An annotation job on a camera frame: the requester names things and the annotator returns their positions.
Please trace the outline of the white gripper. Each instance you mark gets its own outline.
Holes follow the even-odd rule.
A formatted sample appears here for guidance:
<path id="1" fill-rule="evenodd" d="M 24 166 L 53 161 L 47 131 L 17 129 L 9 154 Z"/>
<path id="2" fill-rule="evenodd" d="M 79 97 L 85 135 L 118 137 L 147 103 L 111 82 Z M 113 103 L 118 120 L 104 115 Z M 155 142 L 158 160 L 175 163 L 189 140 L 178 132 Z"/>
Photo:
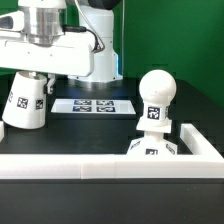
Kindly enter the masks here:
<path id="1" fill-rule="evenodd" d="M 44 47 L 29 43 L 22 33 L 0 31 L 0 67 L 88 76 L 94 70 L 94 44 L 94 37 L 89 33 L 67 32 L 50 47 Z M 54 91 L 55 74 L 48 74 L 46 94 Z"/>

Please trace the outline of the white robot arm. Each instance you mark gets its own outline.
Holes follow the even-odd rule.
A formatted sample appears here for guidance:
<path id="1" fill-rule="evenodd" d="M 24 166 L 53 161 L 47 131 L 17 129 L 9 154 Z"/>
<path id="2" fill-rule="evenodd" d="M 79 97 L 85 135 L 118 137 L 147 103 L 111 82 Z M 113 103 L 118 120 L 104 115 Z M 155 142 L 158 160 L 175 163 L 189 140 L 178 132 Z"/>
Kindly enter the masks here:
<path id="1" fill-rule="evenodd" d="M 50 94 L 58 75 L 85 77 L 94 71 L 94 56 L 106 49 L 91 24 L 68 26 L 68 5 L 111 11 L 120 0 L 18 0 L 18 10 L 0 15 L 0 68 L 46 73 Z"/>

